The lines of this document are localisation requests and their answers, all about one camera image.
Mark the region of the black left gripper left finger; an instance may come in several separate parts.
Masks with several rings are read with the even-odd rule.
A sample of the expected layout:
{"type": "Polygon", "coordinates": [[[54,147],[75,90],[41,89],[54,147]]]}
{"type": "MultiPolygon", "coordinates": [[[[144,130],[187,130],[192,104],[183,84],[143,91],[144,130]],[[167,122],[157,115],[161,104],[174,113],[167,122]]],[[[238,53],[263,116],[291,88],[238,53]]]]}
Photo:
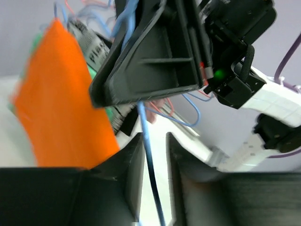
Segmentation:
{"type": "Polygon", "coordinates": [[[130,226],[139,220],[144,169],[141,133],[102,164],[2,168],[3,226],[130,226]]]}

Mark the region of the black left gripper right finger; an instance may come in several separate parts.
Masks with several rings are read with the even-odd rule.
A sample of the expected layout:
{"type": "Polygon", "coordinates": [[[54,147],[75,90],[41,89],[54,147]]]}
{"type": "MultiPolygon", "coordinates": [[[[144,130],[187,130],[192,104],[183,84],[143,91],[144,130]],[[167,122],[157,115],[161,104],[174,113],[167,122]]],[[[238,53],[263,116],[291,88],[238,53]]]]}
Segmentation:
{"type": "Polygon", "coordinates": [[[224,173],[166,136],[172,220],[176,226],[298,226],[297,172],[224,173]]]}

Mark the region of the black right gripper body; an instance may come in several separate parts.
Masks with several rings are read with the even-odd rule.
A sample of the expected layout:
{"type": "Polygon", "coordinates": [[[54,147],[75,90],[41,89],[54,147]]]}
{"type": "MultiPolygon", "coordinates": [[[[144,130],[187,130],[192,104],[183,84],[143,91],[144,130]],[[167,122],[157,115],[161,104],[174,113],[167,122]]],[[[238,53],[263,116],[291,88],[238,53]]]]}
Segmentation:
{"type": "Polygon", "coordinates": [[[206,92],[218,92],[234,79],[233,73],[224,68],[214,68],[212,41],[205,23],[201,20],[194,0],[178,1],[178,91],[189,92],[203,87],[206,92]]]}

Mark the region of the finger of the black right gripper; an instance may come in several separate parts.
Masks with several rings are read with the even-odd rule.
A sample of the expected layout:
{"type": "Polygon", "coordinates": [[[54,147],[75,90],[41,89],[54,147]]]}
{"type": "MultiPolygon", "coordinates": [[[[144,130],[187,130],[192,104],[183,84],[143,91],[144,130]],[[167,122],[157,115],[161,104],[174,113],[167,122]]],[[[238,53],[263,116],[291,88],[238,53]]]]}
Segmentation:
{"type": "Polygon", "coordinates": [[[135,31],[123,51],[126,23],[121,25],[89,94],[96,108],[149,101],[178,91],[179,0],[141,0],[135,31]]]}

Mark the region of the orange trousers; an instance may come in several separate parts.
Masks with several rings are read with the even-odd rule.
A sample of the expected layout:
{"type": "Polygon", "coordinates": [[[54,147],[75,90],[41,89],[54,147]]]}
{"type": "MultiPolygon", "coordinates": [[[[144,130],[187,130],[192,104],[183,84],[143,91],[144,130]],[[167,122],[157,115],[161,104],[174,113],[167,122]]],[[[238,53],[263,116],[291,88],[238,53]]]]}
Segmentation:
{"type": "Polygon", "coordinates": [[[39,167],[90,169],[119,151],[76,39],[54,20],[32,52],[14,96],[15,113],[39,167]]]}

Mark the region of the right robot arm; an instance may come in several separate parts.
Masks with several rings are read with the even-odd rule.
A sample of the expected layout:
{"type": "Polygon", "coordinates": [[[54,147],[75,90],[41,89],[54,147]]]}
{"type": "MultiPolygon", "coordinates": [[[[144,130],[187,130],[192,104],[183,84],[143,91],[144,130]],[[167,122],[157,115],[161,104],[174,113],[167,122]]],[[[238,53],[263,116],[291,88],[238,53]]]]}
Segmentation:
{"type": "Polygon", "coordinates": [[[253,43],[275,21],[271,0],[117,1],[115,41],[89,93],[105,107],[203,88],[219,103],[259,113],[220,171],[249,171],[301,150],[301,91],[252,67],[253,43]]]}

